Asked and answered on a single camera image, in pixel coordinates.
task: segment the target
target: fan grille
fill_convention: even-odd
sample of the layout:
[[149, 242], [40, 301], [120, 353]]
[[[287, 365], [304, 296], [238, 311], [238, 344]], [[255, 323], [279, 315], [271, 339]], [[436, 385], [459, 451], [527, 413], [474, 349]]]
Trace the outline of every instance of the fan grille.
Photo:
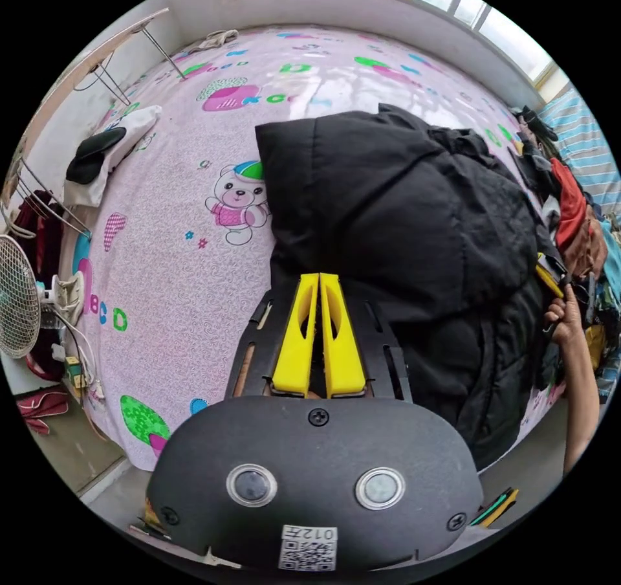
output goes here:
[[10, 236], [0, 236], [0, 349], [13, 359], [34, 347], [41, 305], [32, 267]]

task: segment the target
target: black jacket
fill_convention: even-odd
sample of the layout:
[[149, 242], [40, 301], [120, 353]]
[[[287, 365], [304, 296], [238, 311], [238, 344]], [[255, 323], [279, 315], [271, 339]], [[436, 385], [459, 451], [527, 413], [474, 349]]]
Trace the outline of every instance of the black jacket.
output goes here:
[[460, 431], [479, 469], [502, 456], [550, 300], [535, 274], [547, 233], [509, 170], [474, 132], [383, 104], [256, 135], [272, 285], [303, 272], [351, 281], [390, 321], [414, 401]]

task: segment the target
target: white wall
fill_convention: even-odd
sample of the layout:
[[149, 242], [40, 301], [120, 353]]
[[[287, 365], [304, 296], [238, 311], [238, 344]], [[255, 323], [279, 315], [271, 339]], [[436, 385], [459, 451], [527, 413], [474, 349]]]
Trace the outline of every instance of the white wall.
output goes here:
[[[166, 0], [147, 0], [134, 7], [97, 35], [79, 56], [87, 54], [124, 28], [166, 6]], [[174, 13], [160, 16], [149, 25], [148, 30], [167, 52], [173, 52], [183, 45], [181, 29]], [[126, 89], [161, 60], [162, 55], [155, 46], [145, 35], [138, 34], [114, 53], [108, 71], [121, 88]], [[87, 76], [79, 88], [94, 80], [95, 76]], [[62, 193], [65, 172], [75, 156], [76, 148], [92, 133], [113, 101], [112, 94], [100, 82], [95, 82], [86, 91], [73, 91], [41, 132], [27, 163], [55, 194]], [[39, 188], [27, 172], [22, 173], [22, 178], [32, 189]], [[20, 202], [20, 196], [15, 194], [11, 209]]]
[[541, 105], [525, 75], [453, 18], [400, 0], [168, 0], [188, 42], [208, 32], [271, 24], [319, 24], [385, 35], [435, 55], [509, 106]]

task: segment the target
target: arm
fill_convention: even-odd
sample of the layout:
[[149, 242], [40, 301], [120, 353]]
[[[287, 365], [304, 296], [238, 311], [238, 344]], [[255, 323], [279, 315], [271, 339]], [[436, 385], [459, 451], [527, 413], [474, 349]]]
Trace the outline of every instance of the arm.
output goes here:
[[567, 442], [563, 475], [587, 448], [600, 417], [600, 400], [589, 347], [582, 331], [578, 302], [570, 285], [565, 288], [565, 300], [556, 299], [546, 313], [549, 322], [558, 322], [552, 340], [561, 348], [565, 364]]
[[571, 347], [561, 349], [567, 385], [567, 443], [563, 474], [587, 448], [600, 417], [600, 399], [584, 336]]

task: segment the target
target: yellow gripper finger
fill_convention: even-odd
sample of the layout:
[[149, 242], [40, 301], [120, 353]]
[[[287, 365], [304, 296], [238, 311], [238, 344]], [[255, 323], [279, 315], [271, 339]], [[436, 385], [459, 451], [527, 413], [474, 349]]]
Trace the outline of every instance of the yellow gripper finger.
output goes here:
[[320, 289], [327, 396], [356, 395], [365, 376], [338, 276], [321, 273]]
[[272, 386], [281, 393], [308, 396], [318, 291], [319, 274], [302, 274], [272, 376]]

